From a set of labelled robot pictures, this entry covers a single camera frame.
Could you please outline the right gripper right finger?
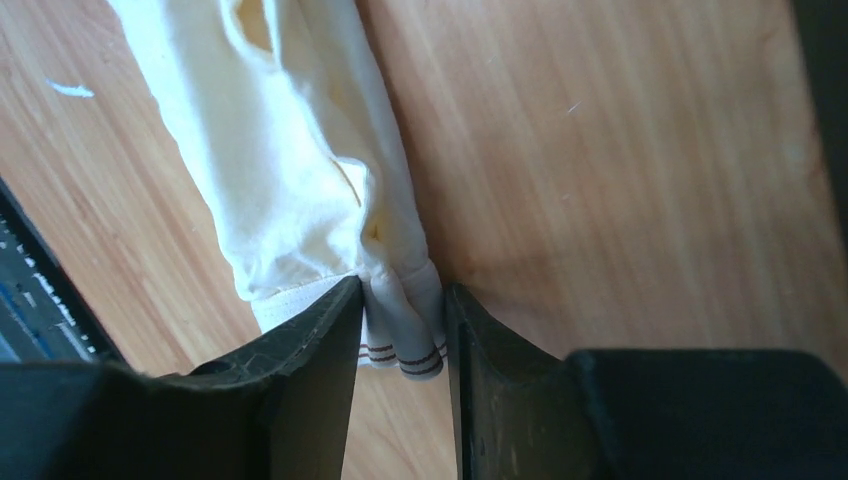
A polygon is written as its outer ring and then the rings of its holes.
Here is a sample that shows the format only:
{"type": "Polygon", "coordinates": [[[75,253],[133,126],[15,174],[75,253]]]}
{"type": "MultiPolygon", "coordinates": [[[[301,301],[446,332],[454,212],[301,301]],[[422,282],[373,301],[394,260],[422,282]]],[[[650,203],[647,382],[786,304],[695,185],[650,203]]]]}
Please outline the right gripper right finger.
{"type": "Polygon", "coordinates": [[[445,294],[462,479],[843,479],[847,388],[783,349],[582,349],[563,359],[445,294]]]}

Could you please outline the beige underwear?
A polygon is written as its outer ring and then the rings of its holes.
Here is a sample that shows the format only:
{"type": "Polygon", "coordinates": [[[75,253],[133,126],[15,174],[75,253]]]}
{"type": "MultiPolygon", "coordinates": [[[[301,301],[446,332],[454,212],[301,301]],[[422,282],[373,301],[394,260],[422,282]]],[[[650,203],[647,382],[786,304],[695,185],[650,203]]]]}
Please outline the beige underwear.
{"type": "Polygon", "coordinates": [[[357,5],[112,9],[259,329],[355,276],[359,363],[437,376],[447,353],[442,284],[357,5]]]}

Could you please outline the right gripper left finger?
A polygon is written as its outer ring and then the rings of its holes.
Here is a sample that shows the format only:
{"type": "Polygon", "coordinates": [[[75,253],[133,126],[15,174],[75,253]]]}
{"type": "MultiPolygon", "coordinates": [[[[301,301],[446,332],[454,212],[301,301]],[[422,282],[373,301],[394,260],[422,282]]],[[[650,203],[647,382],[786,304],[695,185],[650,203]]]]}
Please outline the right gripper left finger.
{"type": "Polygon", "coordinates": [[[5,479],[336,479],[360,348],[359,279],[186,375],[1,368],[5,479]]]}

